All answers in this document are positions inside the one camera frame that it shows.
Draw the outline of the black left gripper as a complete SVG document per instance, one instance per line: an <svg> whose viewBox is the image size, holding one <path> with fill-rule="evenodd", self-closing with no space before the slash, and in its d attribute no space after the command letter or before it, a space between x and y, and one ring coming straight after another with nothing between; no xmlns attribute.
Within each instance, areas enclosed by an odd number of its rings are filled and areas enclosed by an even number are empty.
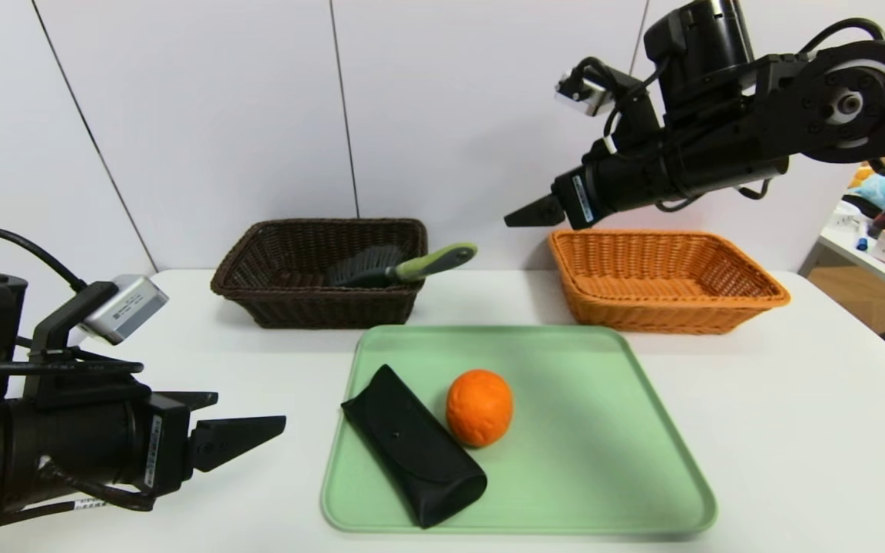
<svg viewBox="0 0 885 553"><path fill-rule="evenodd" d="M199 421L217 392L39 392L10 407L3 505L80 492L120 508L151 508L193 470L211 472L280 436L286 416Z"/></svg>

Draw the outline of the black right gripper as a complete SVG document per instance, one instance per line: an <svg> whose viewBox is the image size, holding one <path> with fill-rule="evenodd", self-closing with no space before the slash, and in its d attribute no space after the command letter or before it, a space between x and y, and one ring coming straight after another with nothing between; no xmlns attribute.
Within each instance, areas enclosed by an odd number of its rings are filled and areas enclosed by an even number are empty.
<svg viewBox="0 0 885 553"><path fill-rule="evenodd" d="M579 167L552 182L552 193L503 217L511 228L555 227L568 218L573 230L587 230L612 214L642 209L663 199L668 175L661 160L664 129L633 135L614 153L608 138L594 141Z"/></svg>

